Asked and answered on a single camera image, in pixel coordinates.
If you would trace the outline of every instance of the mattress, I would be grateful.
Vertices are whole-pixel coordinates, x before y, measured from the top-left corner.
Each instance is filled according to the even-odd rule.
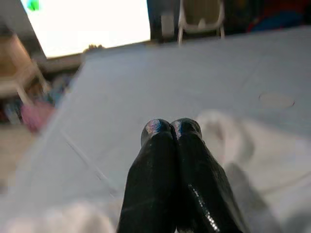
[[[311,28],[87,54],[72,92],[0,200],[0,225],[76,200],[121,197],[153,118],[221,109],[311,136]],[[263,93],[294,100],[265,107]]]

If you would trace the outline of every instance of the white plastic chair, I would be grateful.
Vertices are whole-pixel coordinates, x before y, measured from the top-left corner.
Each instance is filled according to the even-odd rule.
[[[213,30],[217,30],[217,32],[220,32],[221,38],[225,37],[225,31],[223,22],[225,19],[225,8],[224,3],[222,0],[205,0],[208,4],[208,2],[211,1],[217,1],[217,10],[219,12],[218,19],[216,22],[208,22],[207,24],[204,22],[204,19],[198,23],[198,25],[188,24],[186,19],[186,13],[185,13],[185,6],[184,6],[184,0],[180,0],[180,14],[179,14],[179,31],[178,31],[178,44],[181,45],[182,39],[183,39],[183,32],[184,30],[188,33],[199,33],[199,32],[209,32]]]

